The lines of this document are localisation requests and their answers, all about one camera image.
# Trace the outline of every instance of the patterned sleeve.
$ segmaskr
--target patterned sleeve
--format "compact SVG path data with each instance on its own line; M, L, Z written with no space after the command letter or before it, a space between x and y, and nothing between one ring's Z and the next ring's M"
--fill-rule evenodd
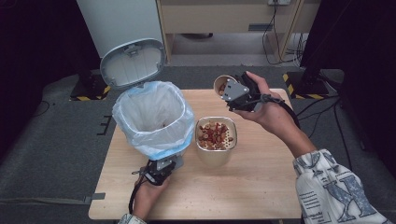
M328 150L307 153L293 166L306 224L391 223L370 205L361 180L337 164Z
M119 224L146 224L142 219L132 216L131 214L125 214L120 219Z

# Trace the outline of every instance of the open trash can lid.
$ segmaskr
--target open trash can lid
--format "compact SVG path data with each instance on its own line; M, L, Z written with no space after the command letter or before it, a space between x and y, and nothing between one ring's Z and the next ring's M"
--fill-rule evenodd
M137 86L163 70L163 43L156 39L139 39L109 51L100 63L105 83L114 89Z

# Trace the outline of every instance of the plastic trash bag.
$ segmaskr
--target plastic trash bag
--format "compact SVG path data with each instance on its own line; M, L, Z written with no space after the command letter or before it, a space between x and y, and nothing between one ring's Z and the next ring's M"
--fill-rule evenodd
M150 160L177 154L191 142L194 114L171 82L146 82L120 95L113 118L128 143Z

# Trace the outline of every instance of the floor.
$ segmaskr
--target floor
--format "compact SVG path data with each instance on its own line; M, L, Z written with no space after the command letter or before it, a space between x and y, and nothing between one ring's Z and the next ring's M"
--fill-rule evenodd
M308 34L292 35L288 54L282 63L276 61L274 51L264 33L176 35L171 66L298 66L294 54L302 36L304 42Z

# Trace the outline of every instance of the human hand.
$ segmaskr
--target human hand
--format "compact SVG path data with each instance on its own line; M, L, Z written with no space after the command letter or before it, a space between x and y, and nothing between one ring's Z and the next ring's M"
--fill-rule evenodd
M266 80L253 73L247 72L247 75L257 83L261 94L271 94L271 96L282 99L278 93L270 91ZM244 119L252 120L259 123L266 131L279 136L284 129L296 129L290 114L279 104L266 103L262 104L256 112L235 110L236 114Z
M167 189L169 181L170 177L168 176L165 181L163 181L162 185L155 186L150 184L145 178L134 196L134 211L132 215L139 217L142 220L146 220L151 208L155 205L163 191Z
M257 83L261 94L271 94L281 99L279 94L270 91L265 78L250 72L247 72L247 75ZM295 158L316 150L305 133L297 127L291 115L279 104L266 103L255 112L235 110L234 113L260 124L267 132L276 135L288 146Z

